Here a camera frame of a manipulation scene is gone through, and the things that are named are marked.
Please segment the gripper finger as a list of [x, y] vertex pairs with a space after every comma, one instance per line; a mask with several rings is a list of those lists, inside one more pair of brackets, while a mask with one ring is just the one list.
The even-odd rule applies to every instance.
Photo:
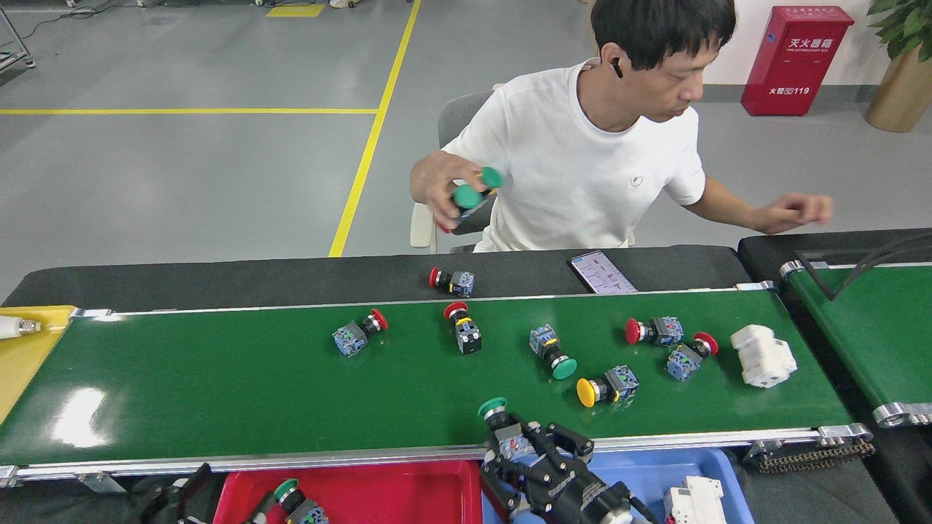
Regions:
[[219, 500], [219, 474], [201, 464], [187, 477], [156, 484], [138, 504], [140, 523], [210, 523]]
[[244, 523], [269, 523], [282, 517], [282, 507], [273, 492], [266, 492], [252, 511], [244, 518]]

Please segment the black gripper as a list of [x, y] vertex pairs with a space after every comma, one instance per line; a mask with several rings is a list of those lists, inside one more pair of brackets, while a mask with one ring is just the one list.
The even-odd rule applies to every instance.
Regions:
[[[503, 522], [535, 515], [546, 523], [632, 523], [631, 491], [623, 482], [606, 484], [590, 473], [595, 445], [561, 424], [522, 422], [532, 449], [513, 467], [486, 456], [481, 464], [483, 494]], [[525, 475], [546, 475], [548, 483], [532, 482], [532, 504], [526, 497]]]

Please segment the person's right hand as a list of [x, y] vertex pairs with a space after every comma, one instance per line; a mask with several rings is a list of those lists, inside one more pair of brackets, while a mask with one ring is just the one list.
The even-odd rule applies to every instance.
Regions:
[[433, 219], [444, 229], [457, 228], [460, 211], [451, 201], [457, 181], [464, 181], [478, 193], [486, 191], [480, 177], [481, 166], [469, 159], [437, 150], [420, 159], [411, 169], [410, 193], [415, 202], [427, 205]]

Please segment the person's left hand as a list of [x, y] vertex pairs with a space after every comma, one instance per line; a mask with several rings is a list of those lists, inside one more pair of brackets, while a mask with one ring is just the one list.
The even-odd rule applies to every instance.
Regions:
[[830, 196], [789, 193], [759, 208], [753, 229], [763, 234], [780, 234], [809, 223], [826, 225], [833, 215], [834, 200]]

